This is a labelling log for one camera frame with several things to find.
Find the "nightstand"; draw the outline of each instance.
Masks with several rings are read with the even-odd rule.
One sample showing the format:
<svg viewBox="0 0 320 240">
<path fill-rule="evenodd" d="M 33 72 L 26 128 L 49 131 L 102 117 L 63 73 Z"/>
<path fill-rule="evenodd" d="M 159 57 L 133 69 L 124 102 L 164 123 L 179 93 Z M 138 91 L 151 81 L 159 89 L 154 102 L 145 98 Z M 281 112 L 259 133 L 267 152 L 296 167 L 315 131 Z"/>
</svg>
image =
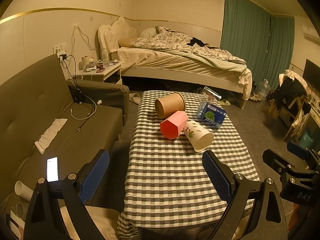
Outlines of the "nightstand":
<svg viewBox="0 0 320 240">
<path fill-rule="evenodd" d="M 106 83 L 116 83 L 122 85 L 121 78 L 121 64 L 123 62 L 119 61 L 117 64 L 109 66 L 105 68 L 103 72 L 90 71 L 87 72 L 85 70 L 78 70 L 76 72 L 76 78 L 78 80 L 91 80 L 91 81 L 99 81 Z"/>
</svg>

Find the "teal curtain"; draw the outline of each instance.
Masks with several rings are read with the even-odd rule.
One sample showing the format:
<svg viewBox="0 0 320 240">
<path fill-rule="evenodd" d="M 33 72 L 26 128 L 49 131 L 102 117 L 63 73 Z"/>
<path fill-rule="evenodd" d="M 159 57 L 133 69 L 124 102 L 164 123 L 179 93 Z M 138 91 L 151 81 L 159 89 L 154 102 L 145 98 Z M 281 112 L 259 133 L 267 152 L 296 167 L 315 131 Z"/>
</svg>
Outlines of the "teal curtain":
<svg viewBox="0 0 320 240">
<path fill-rule="evenodd" d="M 270 15 L 248 0 L 225 0 L 220 48 L 244 59 L 253 81 L 263 79 Z"/>
<path fill-rule="evenodd" d="M 294 43 L 294 18 L 271 16 L 270 39 L 263 65 L 270 87 L 279 85 L 279 74 L 289 68 Z"/>
</svg>

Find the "basket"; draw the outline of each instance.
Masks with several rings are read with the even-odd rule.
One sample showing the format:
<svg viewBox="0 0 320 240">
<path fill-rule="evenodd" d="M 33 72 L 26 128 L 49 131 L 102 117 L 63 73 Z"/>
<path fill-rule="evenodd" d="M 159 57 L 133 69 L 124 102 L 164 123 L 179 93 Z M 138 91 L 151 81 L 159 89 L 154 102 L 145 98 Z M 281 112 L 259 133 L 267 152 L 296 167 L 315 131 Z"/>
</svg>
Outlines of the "basket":
<svg viewBox="0 0 320 240">
<path fill-rule="evenodd" d="M 305 132 L 303 133 L 303 136 L 300 140 L 299 145 L 303 148 L 310 148 L 313 144 L 314 139 L 312 139 L 309 135 L 310 133 L 310 127 L 308 127 Z"/>
</svg>

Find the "cup with plant print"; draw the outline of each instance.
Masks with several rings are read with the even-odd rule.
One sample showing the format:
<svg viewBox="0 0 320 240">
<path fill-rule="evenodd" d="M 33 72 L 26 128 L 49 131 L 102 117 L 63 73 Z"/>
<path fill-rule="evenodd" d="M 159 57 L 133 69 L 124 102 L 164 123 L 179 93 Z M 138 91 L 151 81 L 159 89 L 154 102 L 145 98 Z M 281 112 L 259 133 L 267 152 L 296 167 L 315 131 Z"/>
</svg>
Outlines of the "cup with plant print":
<svg viewBox="0 0 320 240">
<path fill-rule="evenodd" d="M 183 127 L 183 132 L 196 152 L 205 150 L 213 140 L 213 133 L 203 128 L 196 121 L 189 121 Z"/>
</svg>

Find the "floral comforter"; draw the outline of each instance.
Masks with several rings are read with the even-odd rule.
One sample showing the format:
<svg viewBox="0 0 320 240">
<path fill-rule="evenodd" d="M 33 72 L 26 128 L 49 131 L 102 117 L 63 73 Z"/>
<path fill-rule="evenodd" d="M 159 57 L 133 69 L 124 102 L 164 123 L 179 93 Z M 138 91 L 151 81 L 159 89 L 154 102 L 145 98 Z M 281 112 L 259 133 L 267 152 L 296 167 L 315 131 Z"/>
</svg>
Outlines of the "floral comforter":
<svg viewBox="0 0 320 240">
<path fill-rule="evenodd" d="M 158 34 L 152 38 L 138 38 L 132 45 L 140 49 L 172 49 L 186 53 L 194 53 L 202 57 L 209 57 L 229 61 L 241 65 L 246 65 L 246 62 L 238 57 L 234 57 L 230 52 L 223 49 L 210 49 L 207 46 L 201 47 L 198 44 L 193 46 L 187 45 L 192 37 L 181 32 L 169 30 L 162 26 L 156 27 Z"/>
</svg>

